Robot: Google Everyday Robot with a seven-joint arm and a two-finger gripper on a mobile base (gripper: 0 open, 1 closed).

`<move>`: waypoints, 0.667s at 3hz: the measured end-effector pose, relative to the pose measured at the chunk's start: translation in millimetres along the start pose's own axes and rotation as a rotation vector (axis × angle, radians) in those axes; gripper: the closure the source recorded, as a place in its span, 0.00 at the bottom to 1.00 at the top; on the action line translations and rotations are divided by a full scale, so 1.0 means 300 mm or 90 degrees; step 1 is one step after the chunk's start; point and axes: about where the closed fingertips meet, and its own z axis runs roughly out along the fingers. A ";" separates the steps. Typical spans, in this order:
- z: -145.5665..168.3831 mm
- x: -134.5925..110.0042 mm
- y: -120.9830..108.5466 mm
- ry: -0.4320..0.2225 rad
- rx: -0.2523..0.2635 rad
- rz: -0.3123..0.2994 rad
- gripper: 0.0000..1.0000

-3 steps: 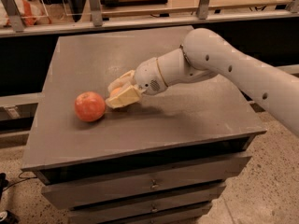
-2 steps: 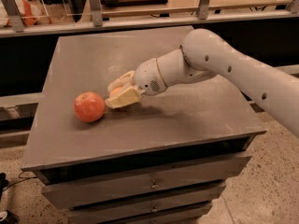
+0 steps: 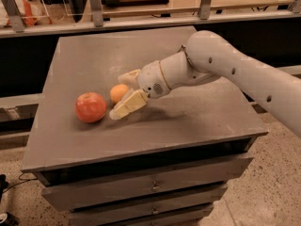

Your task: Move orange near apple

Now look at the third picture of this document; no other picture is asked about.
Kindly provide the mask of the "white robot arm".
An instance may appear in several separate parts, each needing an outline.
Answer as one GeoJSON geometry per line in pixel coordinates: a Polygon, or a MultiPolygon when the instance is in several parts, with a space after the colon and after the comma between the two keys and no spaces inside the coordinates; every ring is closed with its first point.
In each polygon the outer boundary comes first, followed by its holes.
{"type": "Polygon", "coordinates": [[[300,79],[241,53],[219,35],[206,30],[191,35],[176,54],[119,76],[118,81],[127,85],[129,91],[109,117],[120,120],[145,106],[149,99],[221,77],[301,137],[300,79]]]}

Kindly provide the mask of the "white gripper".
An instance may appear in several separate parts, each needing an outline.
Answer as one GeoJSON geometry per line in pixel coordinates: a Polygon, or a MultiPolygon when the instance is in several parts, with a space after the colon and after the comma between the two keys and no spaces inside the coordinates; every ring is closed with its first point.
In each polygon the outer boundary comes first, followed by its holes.
{"type": "Polygon", "coordinates": [[[145,106],[148,97],[158,99],[171,92],[163,76],[159,60],[153,61],[141,70],[136,69],[120,75],[118,81],[130,89],[109,112],[109,117],[114,121],[120,120],[145,106]]]}

